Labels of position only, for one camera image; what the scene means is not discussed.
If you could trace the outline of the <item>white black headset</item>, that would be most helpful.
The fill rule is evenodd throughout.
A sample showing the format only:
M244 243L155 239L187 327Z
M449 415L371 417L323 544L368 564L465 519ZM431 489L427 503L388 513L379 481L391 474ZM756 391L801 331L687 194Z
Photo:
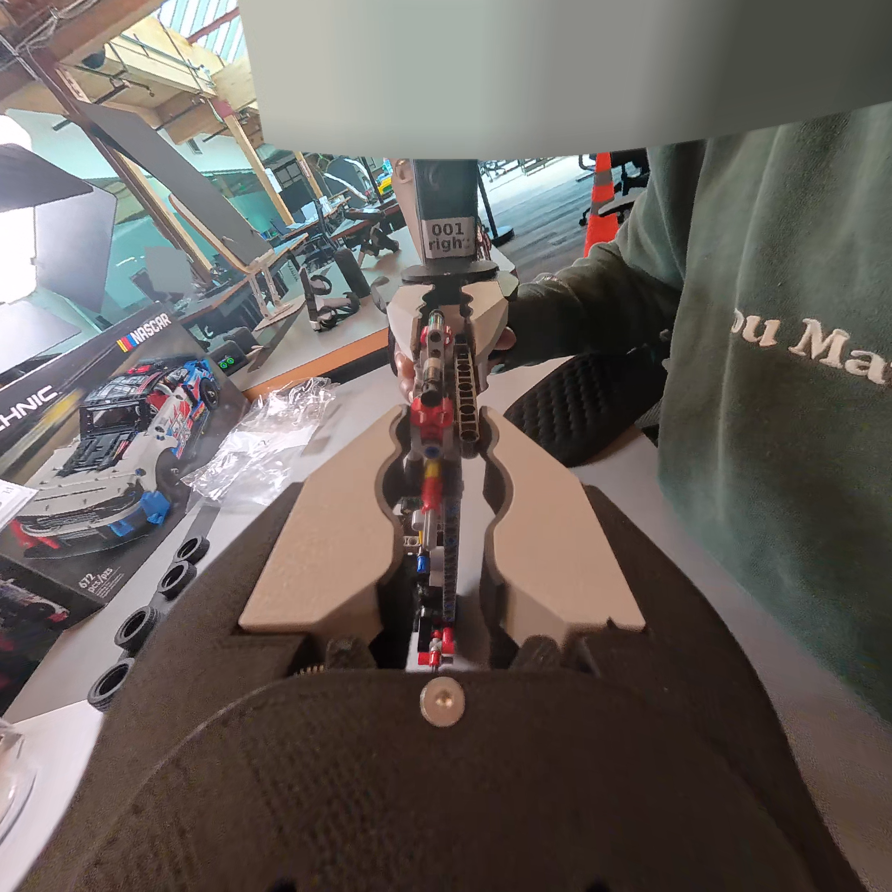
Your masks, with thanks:
M334 293L334 286L326 275L311 274L305 266L299 269L310 326L316 332L335 328L339 322L359 312L361 299L351 292Z

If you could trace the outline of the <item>person's right forearm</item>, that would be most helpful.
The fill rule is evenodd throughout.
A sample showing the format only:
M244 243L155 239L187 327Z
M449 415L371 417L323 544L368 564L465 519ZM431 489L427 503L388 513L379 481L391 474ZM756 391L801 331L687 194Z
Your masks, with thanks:
M619 241L597 244L587 258L519 286L507 318L515 340L496 368L662 346L674 327L683 278L670 254Z

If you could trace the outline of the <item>black cylinder speaker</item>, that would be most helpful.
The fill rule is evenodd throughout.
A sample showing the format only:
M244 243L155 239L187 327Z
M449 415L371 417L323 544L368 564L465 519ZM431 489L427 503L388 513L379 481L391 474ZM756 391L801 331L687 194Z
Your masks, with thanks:
M334 262L353 295L360 299L371 295L371 286L362 272L360 262L349 248L338 249L334 254Z

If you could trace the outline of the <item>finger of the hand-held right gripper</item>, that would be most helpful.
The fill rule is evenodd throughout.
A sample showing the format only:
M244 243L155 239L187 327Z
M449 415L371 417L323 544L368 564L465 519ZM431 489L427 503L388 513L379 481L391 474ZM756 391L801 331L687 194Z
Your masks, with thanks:
M425 308L425 296L429 292L428 284L403 284L391 298L387 307L389 325L389 351L394 373L394 353L400 351L410 355L416 367L419 351L419 337L422 310Z
M515 277L496 277L461 287L460 314L479 394L486 390L489 357L507 327L509 302L516 296Z

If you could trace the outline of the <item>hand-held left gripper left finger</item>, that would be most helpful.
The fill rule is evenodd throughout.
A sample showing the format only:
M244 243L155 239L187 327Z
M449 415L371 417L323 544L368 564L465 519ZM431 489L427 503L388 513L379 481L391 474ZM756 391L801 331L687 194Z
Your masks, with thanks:
M377 586L397 568L401 535L385 472L403 449L394 406L304 481L239 617L251 633L374 638Z

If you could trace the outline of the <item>person's green sweatshirt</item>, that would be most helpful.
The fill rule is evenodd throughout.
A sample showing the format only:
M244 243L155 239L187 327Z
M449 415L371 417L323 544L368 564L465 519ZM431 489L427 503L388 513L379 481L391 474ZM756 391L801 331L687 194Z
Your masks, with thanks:
M659 440L697 539L890 721L890 103L709 141Z

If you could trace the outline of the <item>wooden display easel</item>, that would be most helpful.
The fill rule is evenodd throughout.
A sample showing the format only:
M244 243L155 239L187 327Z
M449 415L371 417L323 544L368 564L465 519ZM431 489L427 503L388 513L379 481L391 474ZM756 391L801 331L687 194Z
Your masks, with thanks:
M243 273L262 314L260 331L300 311L273 276L275 250L210 181L138 115L77 100L91 134L163 184L169 202L229 265Z

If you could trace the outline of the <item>clear empty plastic bag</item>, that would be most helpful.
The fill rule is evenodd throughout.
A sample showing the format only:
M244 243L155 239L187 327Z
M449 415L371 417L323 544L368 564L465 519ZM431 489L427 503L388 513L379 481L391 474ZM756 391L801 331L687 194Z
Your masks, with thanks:
M338 385L311 377L256 399L217 452L183 482L229 507L268 507L290 484L293 466L335 400Z

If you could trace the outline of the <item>black studio softbox light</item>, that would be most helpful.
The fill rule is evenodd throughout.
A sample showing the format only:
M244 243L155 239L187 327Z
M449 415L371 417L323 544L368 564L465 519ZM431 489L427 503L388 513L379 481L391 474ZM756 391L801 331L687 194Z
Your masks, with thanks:
M99 312L116 209L105 190L2 142L2 302L43 289Z

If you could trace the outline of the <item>orange traffic cone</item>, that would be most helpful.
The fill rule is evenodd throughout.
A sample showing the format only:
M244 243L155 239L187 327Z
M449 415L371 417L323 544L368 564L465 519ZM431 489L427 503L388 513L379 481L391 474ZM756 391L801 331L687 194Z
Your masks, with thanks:
M591 192L591 203L586 217L586 233L583 257L588 257L594 246L610 243L617 235L619 224L613 212L601 216L599 212L611 203L615 196L615 183L610 152L599 152L595 160L594 184Z

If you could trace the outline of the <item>lego car chassis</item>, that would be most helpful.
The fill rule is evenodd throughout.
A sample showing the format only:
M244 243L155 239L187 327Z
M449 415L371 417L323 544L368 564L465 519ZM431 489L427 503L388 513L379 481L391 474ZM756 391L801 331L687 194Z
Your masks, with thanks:
M463 461L454 427L453 340L459 323L444 308L422 314L407 492L397 505L412 598L407 669L431 675L456 667Z

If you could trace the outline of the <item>wooden edged desk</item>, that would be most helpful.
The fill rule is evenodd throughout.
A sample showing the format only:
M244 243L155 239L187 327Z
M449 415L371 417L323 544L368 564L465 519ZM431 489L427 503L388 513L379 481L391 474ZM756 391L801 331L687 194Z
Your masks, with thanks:
M222 378L250 399L276 386L328 373L357 361L388 344L387 318L382 307L400 287L402 272L419 257L408 228L394 235L400 251L383 251L361 265L372 294L360 299L359 310L326 331L312 328L308 310L298 311L255 336L262 349L246 365Z

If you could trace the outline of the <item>black lego liftarm beam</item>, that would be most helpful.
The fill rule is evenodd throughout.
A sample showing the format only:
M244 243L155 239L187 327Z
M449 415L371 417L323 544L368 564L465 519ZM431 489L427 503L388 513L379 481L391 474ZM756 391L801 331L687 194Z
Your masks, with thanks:
M477 410L477 377L474 354L463 334L453 340L454 427L463 459L476 456L480 440Z

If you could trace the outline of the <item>black office chair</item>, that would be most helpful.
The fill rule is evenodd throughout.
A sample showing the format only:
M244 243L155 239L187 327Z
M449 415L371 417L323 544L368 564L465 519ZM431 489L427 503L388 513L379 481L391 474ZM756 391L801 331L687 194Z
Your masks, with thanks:
M646 148L613 152L611 162L613 167L619 168L617 195L625 197L640 192L649 184L650 166Z

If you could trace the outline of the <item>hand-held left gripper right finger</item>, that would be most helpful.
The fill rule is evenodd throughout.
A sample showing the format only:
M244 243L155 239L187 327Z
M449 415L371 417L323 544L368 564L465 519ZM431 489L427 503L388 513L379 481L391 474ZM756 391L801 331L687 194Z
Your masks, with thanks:
M645 618L578 477L502 414L483 407L485 617L517 646L563 646L608 629L641 632Z

